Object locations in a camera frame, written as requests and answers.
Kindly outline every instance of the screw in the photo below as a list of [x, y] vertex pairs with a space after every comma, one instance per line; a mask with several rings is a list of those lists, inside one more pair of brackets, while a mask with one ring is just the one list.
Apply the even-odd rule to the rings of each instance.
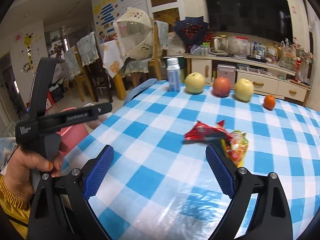
[[49, 174], [48, 173], [45, 173], [42, 175], [42, 179], [48, 179], [49, 178]]
[[239, 168], [239, 172], [240, 172], [241, 174], [246, 174], [246, 173], [247, 173], [247, 169], [241, 167], [241, 168]]
[[80, 170], [79, 170], [79, 169], [74, 169], [74, 170], [71, 171], [71, 174], [72, 174], [73, 176], [77, 176], [77, 175], [80, 174]]
[[270, 173], [270, 177], [273, 178], [273, 179], [276, 179], [278, 178], [278, 175], [274, 172]]

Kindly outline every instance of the human hand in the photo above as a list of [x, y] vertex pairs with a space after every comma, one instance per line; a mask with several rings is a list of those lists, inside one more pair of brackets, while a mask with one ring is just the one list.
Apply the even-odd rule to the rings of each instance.
[[55, 160], [49, 162], [40, 154], [21, 149], [15, 150], [9, 163], [3, 181], [7, 189], [22, 201], [28, 202], [35, 193], [30, 181], [30, 170], [51, 172], [52, 177], [62, 176], [63, 157], [58, 153]]

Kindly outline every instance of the water bottle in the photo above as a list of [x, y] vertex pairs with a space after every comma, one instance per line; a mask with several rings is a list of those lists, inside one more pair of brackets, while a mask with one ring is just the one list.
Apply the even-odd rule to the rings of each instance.
[[167, 59], [167, 65], [169, 92], [178, 92], [180, 91], [180, 65], [178, 58]]

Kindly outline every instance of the tv screen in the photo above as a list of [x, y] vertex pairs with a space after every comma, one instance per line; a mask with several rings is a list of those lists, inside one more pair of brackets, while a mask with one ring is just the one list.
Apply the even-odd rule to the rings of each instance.
[[287, 0], [206, 0], [210, 29], [292, 42]]

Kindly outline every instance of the dining table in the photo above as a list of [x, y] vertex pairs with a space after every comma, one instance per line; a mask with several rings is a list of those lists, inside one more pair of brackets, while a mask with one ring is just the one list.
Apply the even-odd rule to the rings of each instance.
[[[89, 204], [113, 240], [208, 239], [230, 199], [205, 158], [210, 142], [186, 142], [196, 121], [228, 132], [246, 133], [243, 166], [252, 174], [275, 172], [289, 204], [293, 239], [305, 230], [320, 206], [320, 115], [276, 100], [265, 109], [264, 96], [250, 102], [226, 98], [205, 87], [200, 94], [169, 92], [159, 81], [116, 111], [66, 157], [63, 173], [82, 168], [105, 145], [114, 160]], [[245, 234], [257, 200], [252, 194], [237, 233]]]

